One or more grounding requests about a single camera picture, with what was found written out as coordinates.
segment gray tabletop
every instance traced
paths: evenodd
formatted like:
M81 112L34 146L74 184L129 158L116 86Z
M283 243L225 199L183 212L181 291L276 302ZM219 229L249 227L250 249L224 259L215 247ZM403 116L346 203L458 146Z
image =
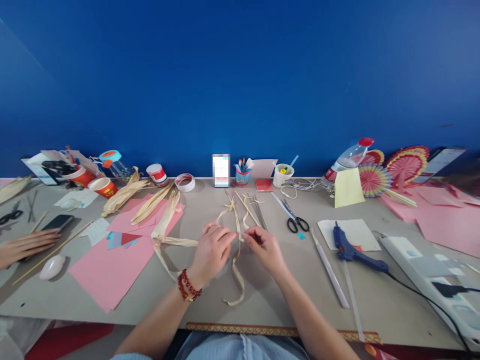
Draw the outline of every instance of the gray tabletop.
M61 186L43 184L36 189L39 190L34 204L36 218L44 211L50 211L41 228L56 215L65 214L53 204L67 191ZM229 194L232 190L236 190L240 195L256 193L253 185L227 189ZM155 189L139 191L135 198L142 198L149 191L154 192ZM284 198L278 189L275 193L279 198ZM7 213L12 204L21 199L19 209L25 211L19 219L0 227L0 242L24 236L33 227L32 222L27 222L26 195L24 192L0 206L0 214ZM305 234L306 239L300 240L287 229L287 215L272 195L256 195L259 201L265 201L260 204L260 209L266 226L278 238L285 261L298 282L336 329L355 331L353 312L340 306L310 234ZM183 193L180 200L186 208L170 236L186 239L198 239L203 226L216 219L225 208L224 205L228 204L226 190L214 188L211 179L197 179L195 189ZM71 211L69 214L74 215L77 220L65 229L60 242L88 221L97 219L105 202L106 200L99 196L89 207ZM377 199L367 199L366 202L338 209L333 207L333 202L334 200L320 189L299 191L296 199L288 200L292 211L305 219L315 232L347 297L348 289L341 262L337 260L335 252L328 249L316 225L320 220L364 219L372 231L406 237L424 254L444 254L451 259L468 261L480 268L480 261L476 258L447 248L434 247L422 237L416 225L404 223ZM236 201L236 208L241 222L246 210L239 201ZM232 231L236 230L232 212L223 216L220 223ZM254 225L251 218L247 223ZM234 245L231 258L237 246L238 244ZM77 237L61 249L60 254L69 257L70 267L90 248L87 237ZM194 252L195 248L166 245L163 254L170 270L182 270L192 262ZM369 252L368 255L386 261L392 274L412 285L386 250ZM154 255L118 307L109 314L100 309L68 272L55 281L42 281L38 278L40 266L26 279L11 286L13 281L44 256L44 253L36 255L28 263L14 264L9 269L0 271L0 315L135 325L174 285ZM217 278L211 281L202 296L189 307L180 326L184 327L187 322L295 326L277 285L265 273L246 244L242 245L237 266L245 281L243 302L233 307L223 302L223 299L233 301L240 296L240 285L234 279L230 261ZM384 274L374 272L360 263L352 262L348 266L365 331L378 333L382 341L388 344L461 348L458 337L425 300L392 282Z

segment clear plastic container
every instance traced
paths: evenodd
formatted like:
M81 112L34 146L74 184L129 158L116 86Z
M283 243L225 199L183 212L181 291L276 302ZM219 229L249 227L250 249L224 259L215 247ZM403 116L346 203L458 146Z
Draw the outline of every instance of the clear plastic container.
M123 184L128 183L130 177L135 173L133 167L127 167L120 161L122 154L117 150L106 151L99 158L103 163L102 167L110 169L112 175Z
M370 146L374 140L369 137L361 139L357 145L345 150L342 155L335 161L335 163L328 169L324 175L324 179L333 184L337 178L337 173L347 169L354 169L365 158Z

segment white mouse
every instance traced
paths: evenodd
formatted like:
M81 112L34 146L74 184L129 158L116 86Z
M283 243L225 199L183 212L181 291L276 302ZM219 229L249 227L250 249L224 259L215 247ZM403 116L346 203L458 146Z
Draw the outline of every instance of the white mouse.
M38 276L41 280L50 280L56 277L64 267L65 256L55 255L50 258L40 271Z

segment blue glue gun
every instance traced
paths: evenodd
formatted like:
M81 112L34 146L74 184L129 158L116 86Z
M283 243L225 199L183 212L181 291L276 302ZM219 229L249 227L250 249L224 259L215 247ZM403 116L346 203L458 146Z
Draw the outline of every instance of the blue glue gun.
M362 252L358 251L352 246L345 236L345 232L340 228L339 224L335 221L335 227L333 228L333 238L335 240L335 246L338 249L336 253L340 260L353 261L358 260L364 265L371 267L374 270L387 274L389 272L389 266L385 261L375 260Z

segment rainbow paper fan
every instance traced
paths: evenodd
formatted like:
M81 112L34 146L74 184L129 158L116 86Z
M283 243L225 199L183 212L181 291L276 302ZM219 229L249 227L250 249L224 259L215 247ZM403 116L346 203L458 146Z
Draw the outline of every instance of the rainbow paper fan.
M396 157L397 155L403 154L403 153L406 153L406 154L420 154L420 155L425 156L426 159L428 159L429 156L430 156L430 150L429 150L428 147L422 146L422 145L417 145L417 146L404 147L404 148L398 150L395 154L393 154L392 158Z
M381 165L376 163L360 164L358 172L363 196L366 198L380 196L392 186L392 175Z
M406 150L392 156L385 167L393 178L393 185L403 192L405 183L416 179L425 170L427 158L420 153Z
M382 165L385 161L385 155L380 150L369 150L360 164L378 164Z

